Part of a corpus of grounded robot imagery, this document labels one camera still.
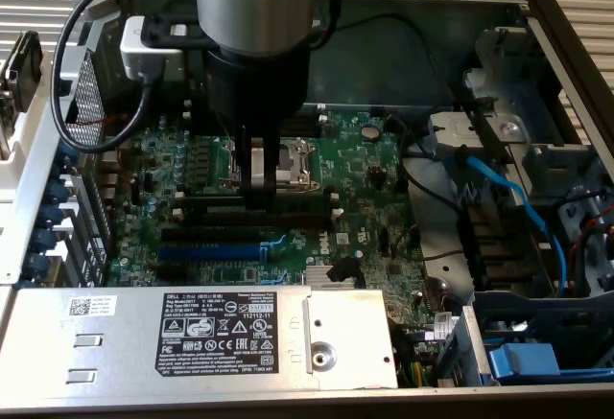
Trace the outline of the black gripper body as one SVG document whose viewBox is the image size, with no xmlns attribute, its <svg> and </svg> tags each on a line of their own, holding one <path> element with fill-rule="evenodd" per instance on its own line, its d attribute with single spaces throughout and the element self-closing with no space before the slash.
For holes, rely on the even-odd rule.
<svg viewBox="0 0 614 419">
<path fill-rule="evenodd" d="M 263 58 L 210 50 L 205 54 L 209 107 L 232 125 L 278 124 L 306 101 L 310 57 L 308 49 Z"/>
</svg>

